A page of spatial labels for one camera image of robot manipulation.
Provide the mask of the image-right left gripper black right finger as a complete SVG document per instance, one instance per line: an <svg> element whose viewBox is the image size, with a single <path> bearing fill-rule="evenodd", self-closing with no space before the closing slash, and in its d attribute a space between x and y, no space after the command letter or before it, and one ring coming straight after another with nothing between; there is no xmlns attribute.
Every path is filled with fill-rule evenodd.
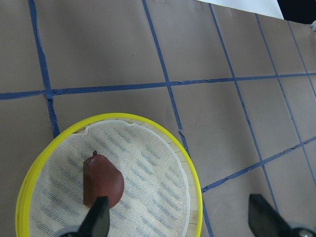
<svg viewBox="0 0 316 237"><path fill-rule="evenodd" d="M260 194L250 194L248 225L255 237L286 237L291 227Z"/></svg>

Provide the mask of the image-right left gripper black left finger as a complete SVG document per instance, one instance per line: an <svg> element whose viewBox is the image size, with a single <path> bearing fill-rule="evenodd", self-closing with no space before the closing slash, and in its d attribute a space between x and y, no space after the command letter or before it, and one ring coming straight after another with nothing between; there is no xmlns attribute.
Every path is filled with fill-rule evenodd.
<svg viewBox="0 0 316 237"><path fill-rule="evenodd" d="M80 237L107 237L110 228L109 200L98 197L78 229Z"/></svg>

